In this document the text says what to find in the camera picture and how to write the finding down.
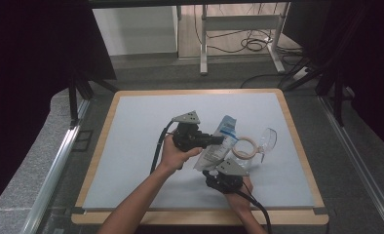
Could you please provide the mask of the white power strip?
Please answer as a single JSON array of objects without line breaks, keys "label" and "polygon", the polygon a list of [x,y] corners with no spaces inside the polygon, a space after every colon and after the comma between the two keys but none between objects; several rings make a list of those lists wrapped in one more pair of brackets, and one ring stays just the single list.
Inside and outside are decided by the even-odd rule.
[{"label": "white power strip", "polygon": [[303,67],[293,75],[294,80],[299,80],[309,73],[308,67]]}]

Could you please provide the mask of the white cabinet panel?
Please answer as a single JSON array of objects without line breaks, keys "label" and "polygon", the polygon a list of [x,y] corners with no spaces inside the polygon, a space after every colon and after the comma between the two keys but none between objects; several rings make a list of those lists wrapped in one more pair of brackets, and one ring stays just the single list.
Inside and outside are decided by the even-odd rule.
[{"label": "white cabinet panel", "polygon": [[176,7],[93,9],[111,56],[176,53]]}]

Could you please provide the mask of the clear jar with beige rim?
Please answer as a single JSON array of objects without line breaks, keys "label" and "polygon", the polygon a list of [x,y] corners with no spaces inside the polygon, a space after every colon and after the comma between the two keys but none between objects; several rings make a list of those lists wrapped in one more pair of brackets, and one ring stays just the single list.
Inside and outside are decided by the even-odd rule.
[{"label": "clear jar with beige rim", "polygon": [[271,128],[264,130],[260,141],[255,141],[248,136],[240,136],[232,147],[230,158],[248,171],[255,156],[260,155],[261,160],[264,160],[265,155],[274,149],[276,142],[277,132]]}]

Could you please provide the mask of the person's left hand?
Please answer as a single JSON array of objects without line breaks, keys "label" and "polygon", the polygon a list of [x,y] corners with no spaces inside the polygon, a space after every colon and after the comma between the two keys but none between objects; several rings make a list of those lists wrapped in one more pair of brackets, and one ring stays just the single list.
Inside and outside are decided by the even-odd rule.
[{"label": "person's left hand", "polygon": [[202,151],[202,147],[195,147],[187,152],[183,152],[175,147],[173,135],[167,135],[164,139],[161,162],[157,169],[171,175],[176,170],[180,170],[183,164],[190,158],[199,155]]}]

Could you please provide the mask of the dark curtain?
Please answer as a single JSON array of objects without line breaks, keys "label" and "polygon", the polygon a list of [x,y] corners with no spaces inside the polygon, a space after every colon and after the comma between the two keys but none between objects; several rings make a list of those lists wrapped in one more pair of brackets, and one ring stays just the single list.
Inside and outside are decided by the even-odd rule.
[{"label": "dark curtain", "polygon": [[325,70],[316,93],[337,80],[353,108],[384,141],[384,0],[296,0],[284,34]]},{"label": "dark curtain", "polygon": [[73,77],[115,73],[89,0],[0,0],[0,195]]}]

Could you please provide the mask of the person's right hand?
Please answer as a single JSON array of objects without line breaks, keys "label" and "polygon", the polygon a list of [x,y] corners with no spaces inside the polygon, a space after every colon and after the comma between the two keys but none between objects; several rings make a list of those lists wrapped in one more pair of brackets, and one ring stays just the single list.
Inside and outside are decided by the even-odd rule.
[{"label": "person's right hand", "polygon": [[[244,182],[244,185],[240,189],[240,191],[245,193],[246,195],[249,195],[253,189],[250,178],[248,176],[244,176],[243,182]],[[230,208],[236,213],[248,212],[250,210],[250,202],[246,198],[244,198],[244,197],[242,197],[236,193],[226,194],[225,198],[226,198]]]}]

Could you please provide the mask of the white metal desk frame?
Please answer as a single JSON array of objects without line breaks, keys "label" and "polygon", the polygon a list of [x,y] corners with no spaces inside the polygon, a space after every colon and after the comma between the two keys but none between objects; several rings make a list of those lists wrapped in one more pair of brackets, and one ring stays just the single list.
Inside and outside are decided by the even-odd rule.
[{"label": "white metal desk frame", "polygon": [[207,6],[203,6],[202,12],[202,38],[200,53],[200,73],[208,74],[208,53],[207,53],[207,32],[208,31],[230,31],[230,30],[256,30],[268,29],[275,30],[274,37],[267,44],[267,49],[272,61],[279,74],[284,74],[284,66],[277,53],[277,45],[282,33],[284,22],[287,16],[288,2],[279,14],[258,15],[258,16],[227,16],[227,17],[208,17]]}]

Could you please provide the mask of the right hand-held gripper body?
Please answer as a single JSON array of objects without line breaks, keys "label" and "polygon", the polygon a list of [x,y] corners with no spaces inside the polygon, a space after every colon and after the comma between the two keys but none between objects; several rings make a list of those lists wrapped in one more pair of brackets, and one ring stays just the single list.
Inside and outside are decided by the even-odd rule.
[{"label": "right hand-held gripper body", "polygon": [[212,170],[203,170],[206,185],[223,194],[235,193],[244,184],[248,172],[232,159],[226,159]]}]

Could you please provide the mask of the white and blue pouch bag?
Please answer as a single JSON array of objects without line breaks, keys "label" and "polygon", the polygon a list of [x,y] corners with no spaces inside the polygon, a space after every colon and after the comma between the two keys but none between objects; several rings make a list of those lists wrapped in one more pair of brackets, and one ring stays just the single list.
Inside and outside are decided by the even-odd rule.
[{"label": "white and blue pouch bag", "polygon": [[229,115],[223,117],[213,133],[214,137],[223,137],[221,144],[212,144],[204,149],[194,166],[195,170],[199,172],[203,170],[210,171],[226,157],[238,141],[235,126],[236,119]]}]

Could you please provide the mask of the aluminium rail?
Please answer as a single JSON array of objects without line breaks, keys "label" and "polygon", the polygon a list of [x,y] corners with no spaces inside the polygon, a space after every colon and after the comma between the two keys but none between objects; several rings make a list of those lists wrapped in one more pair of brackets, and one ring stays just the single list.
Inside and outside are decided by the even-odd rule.
[{"label": "aluminium rail", "polygon": [[375,208],[380,214],[384,222],[384,192],[381,190],[379,185],[376,183],[376,180],[372,176],[368,167],[365,164],[365,161],[362,158],[362,155],[359,153],[356,145],[351,140],[347,131],[342,127],[338,121],[333,116],[333,107],[324,97],[318,97],[318,101],[321,103],[326,117],[328,118],[331,126],[333,127],[337,137],[339,138],[342,146],[344,147],[355,171],[357,172],[362,184],[365,187],[367,194],[372,200]]},{"label": "aluminium rail", "polygon": [[83,100],[77,108],[77,121],[74,127],[70,127],[61,145],[58,153],[45,177],[42,187],[38,192],[36,200],[31,207],[30,212],[19,234],[36,234],[38,227],[43,219],[44,213],[49,206],[53,193],[57,187],[58,180],[62,174],[65,164],[68,160],[73,143],[79,133],[81,122],[84,119],[87,109],[90,105],[88,100]]}]

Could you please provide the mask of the black tripod stand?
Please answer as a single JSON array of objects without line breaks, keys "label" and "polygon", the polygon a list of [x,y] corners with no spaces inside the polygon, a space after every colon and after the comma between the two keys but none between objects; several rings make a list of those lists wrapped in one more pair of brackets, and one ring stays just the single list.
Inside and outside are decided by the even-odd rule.
[{"label": "black tripod stand", "polygon": [[342,101],[343,101],[343,78],[341,71],[338,67],[338,62],[332,58],[327,61],[324,65],[315,68],[313,71],[307,73],[300,79],[292,82],[287,86],[283,86],[284,81],[289,77],[293,76],[295,71],[289,72],[279,83],[278,88],[283,92],[292,91],[301,85],[313,80],[314,78],[320,77],[319,83],[315,88],[315,92],[318,96],[325,96],[331,87],[334,87],[333,97],[333,116],[337,123],[343,127],[342,121]]},{"label": "black tripod stand", "polygon": [[95,78],[95,76],[90,75],[87,72],[75,71],[68,80],[71,129],[74,129],[79,122],[77,94],[80,94],[83,100],[90,100],[94,96],[94,91],[90,85],[91,81],[112,93],[116,93],[119,91],[119,89],[114,85],[102,79]]}]

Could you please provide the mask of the light grey table mat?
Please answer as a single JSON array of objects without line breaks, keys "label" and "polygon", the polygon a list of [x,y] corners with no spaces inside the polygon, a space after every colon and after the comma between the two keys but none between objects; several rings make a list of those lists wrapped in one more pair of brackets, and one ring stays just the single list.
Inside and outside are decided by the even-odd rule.
[{"label": "light grey table mat", "polygon": [[266,208],[310,208],[313,195],[301,167],[284,110],[274,93],[119,97],[102,143],[96,175],[83,203],[86,210],[112,210],[148,175],[161,131],[175,116],[195,111],[200,130],[212,134],[224,116],[236,121],[238,147],[249,152],[277,133],[272,151],[244,164],[254,197]]}]

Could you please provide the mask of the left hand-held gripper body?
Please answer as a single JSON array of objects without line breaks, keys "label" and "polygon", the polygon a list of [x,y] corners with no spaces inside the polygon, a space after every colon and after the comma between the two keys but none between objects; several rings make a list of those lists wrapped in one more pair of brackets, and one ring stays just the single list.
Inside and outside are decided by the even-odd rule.
[{"label": "left hand-held gripper body", "polygon": [[187,152],[195,147],[206,148],[211,144],[211,135],[199,130],[200,119],[195,111],[173,117],[173,121],[177,123],[173,143],[181,151]]}]

